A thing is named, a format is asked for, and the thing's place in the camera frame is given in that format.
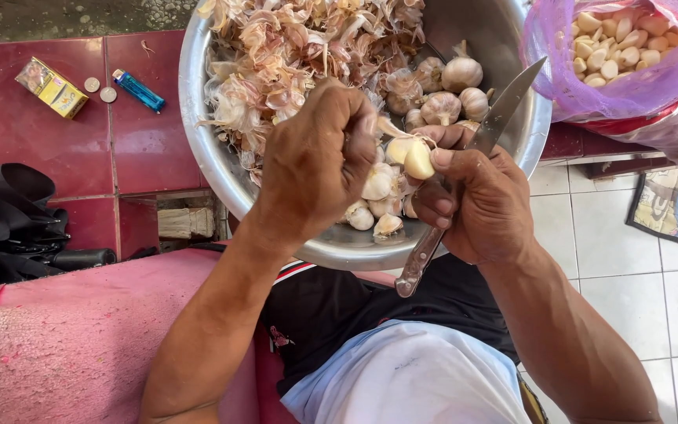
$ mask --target white shirt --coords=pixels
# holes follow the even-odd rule
[[[459,331],[391,320],[348,340],[282,403],[316,424],[530,424],[517,370]]]

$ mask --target stainless steel bowl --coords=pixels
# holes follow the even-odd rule
[[[481,88],[495,88],[497,98],[523,69],[518,49],[527,5],[525,0],[474,0],[467,5],[455,0],[427,0],[423,13],[427,41],[448,60],[454,55],[451,46],[466,39],[472,56],[483,65]],[[240,168],[227,144],[215,137],[215,128],[194,127],[209,112],[203,102],[202,86],[208,80],[204,66],[212,36],[210,26],[193,14],[184,34],[179,59],[179,104],[184,131],[203,175],[232,214],[241,219],[255,201],[258,187]],[[550,123],[551,102],[531,91],[499,140],[528,176],[538,163]],[[350,271],[400,268],[425,228],[422,222],[407,219],[399,234],[374,240],[372,231],[334,225],[308,241],[297,257]]]

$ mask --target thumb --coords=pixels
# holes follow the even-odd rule
[[[364,114],[346,126],[347,137],[342,148],[342,177],[344,189],[350,198],[360,196],[376,159],[376,122],[375,113]]]
[[[463,181],[469,189],[496,184],[499,170],[482,152],[470,150],[433,149],[433,169],[454,180]]]

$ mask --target man's left hand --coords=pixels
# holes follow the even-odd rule
[[[363,92],[325,79],[266,142],[250,214],[267,241],[297,248],[360,199],[375,158],[377,112]]]

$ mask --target lighter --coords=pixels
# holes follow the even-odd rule
[[[160,113],[161,108],[164,107],[164,104],[166,104],[164,99],[158,97],[156,93],[149,90],[148,87],[133,78],[129,72],[125,72],[122,69],[117,69],[113,74],[111,74],[111,76],[114,77],[114,82],[116,82],[117,85],[124,88],[125,91],[132,94],[133,97],[141,101],[144,105],[148,106],[156,113]]]

